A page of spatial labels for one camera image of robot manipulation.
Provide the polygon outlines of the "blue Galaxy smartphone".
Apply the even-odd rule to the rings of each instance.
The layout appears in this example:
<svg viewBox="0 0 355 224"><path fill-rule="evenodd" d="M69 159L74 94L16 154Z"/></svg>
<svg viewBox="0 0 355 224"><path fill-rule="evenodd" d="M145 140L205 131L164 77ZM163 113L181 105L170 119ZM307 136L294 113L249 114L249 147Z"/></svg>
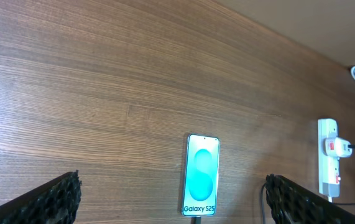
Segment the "blue Galaxy smartphone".
<svg viewBox="0 0 355 224"><path fill-rule="evenodd" d="M220 140L217 137L188 135L182 215L202 217L216 213L219 155Z"/></svg>

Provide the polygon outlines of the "white power strip socket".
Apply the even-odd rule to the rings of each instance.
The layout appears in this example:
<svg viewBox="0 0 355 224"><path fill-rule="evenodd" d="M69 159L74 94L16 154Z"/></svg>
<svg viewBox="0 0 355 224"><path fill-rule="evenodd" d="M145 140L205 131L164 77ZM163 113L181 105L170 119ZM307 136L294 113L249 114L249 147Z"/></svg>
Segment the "white power strip socket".
<svg viewBox="0 0 355 224"><path fill-rule="evenodd" d="M318 120L318 191L327 197L339 197L339 159L326 154L326 139L338 136L337 122L331 118Z"/></svg>

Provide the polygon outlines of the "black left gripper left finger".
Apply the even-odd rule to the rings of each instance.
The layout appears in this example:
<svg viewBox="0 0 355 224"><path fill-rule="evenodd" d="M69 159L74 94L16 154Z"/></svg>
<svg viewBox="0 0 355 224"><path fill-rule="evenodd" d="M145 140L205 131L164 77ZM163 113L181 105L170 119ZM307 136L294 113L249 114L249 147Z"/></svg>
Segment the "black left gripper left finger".
<svg viewBox="0 0 355 224"><path fill-rule="evenodd" d="M78 171L67 172L0 206L0 224L72 224L81 202Z"/></svg>

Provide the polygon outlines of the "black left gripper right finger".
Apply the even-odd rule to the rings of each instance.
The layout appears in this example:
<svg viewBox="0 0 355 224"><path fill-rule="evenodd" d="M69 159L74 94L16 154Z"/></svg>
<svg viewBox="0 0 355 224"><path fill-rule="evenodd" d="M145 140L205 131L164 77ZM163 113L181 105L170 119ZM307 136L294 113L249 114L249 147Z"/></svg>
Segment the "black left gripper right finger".
<svg viewBox="0 0 355 224"><path fill-rule="evenodd" d="M355 223L355 215L282 175L267 175L265 201L275 223L345 224Z"/></svg>

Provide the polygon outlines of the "white USB charger plug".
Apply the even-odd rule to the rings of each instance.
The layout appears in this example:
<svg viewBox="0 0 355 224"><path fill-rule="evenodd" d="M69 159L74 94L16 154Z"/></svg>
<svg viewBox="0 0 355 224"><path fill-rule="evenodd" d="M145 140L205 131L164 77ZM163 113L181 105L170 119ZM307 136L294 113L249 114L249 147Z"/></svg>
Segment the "white USB charger plug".
<svg viewBox="0 0 355 224"><path fill-rule="evenodd" d="M325 152L330 157L350 157L353 150L349 147L351 143L345 139L335 137L325 139Z"/></svg>

